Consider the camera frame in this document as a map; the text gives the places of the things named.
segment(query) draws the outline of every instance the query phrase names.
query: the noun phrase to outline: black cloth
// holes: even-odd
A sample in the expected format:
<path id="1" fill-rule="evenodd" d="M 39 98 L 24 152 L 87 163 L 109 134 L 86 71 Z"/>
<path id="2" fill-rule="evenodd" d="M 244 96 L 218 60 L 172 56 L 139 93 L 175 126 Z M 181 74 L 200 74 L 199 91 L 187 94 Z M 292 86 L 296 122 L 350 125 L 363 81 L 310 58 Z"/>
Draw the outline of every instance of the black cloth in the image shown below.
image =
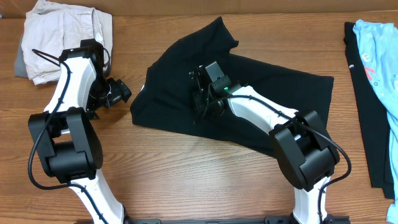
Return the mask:
<path id="1" fill-rule="evenodd" d="M 216 19 L 205 28 L 174 43 L 148 68 L 145 87 L 131 105 L 132 122 L 176 133 L 231 141 L 274 156 L 268 135 L 255 125 L 226 111 L 219 118 L 193 123 L 189 72 L 217 61 L 230 79 L 251 85 L 259 94 L 288 108 L 316 110 L 326 125 L 333 77 L 258 62 L 229 53 L 238 46 Z"/>
<path id="2" fill-rule="evenodd" d="M 386 198 L 394 199 L 389 158 L 390 126 L 387 121 L 387 111 L 366 77 L 359 56 L 356 36 L 353 32 L 354 25 L 351 22 L 345 23 L 344 41 L 346 42 L 346 57 L 354 86 L 371 184 L 372 187 L 383 188 Z"/>

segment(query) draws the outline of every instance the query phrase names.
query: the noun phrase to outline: white cloth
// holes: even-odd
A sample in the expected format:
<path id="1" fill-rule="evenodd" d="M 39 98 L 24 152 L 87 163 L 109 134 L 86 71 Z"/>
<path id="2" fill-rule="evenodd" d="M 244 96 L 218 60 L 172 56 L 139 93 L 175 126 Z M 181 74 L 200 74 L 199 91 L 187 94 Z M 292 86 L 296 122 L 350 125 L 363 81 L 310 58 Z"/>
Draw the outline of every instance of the white cloth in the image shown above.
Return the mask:
<path id="1" fill-rule="evenodd" d="M 80 47 L 80 40 L 96 39 L 112 52 L 112 15 L 83 6 L 38 0 L 26 13 L 22 51 L 29 79 L 35 85 L 58 80 L 60 67 L 40 58 L 32 49 L 61 56 L 64 49 Z"/>

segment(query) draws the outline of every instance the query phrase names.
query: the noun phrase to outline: gray object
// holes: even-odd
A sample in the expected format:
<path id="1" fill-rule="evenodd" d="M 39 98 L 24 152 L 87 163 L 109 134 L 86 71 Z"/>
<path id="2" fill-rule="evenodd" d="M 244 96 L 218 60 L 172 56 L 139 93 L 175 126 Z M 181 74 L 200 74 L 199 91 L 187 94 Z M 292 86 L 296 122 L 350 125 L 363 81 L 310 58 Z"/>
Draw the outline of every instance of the gray object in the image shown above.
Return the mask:
<path id="1" fill-rule="evenodd" d="M 14 62 L 14 75 L 15 75 L 15 77 L 27 78 L 26 65 L 24 62 L 24 53 L 23 53 L 22 47 L 21 47 L 23 37 L 24 37 L 24 35 L 21 36 L 21 39 L 19 41 L 17 58 L 15 59 L 15 62 Z"/>

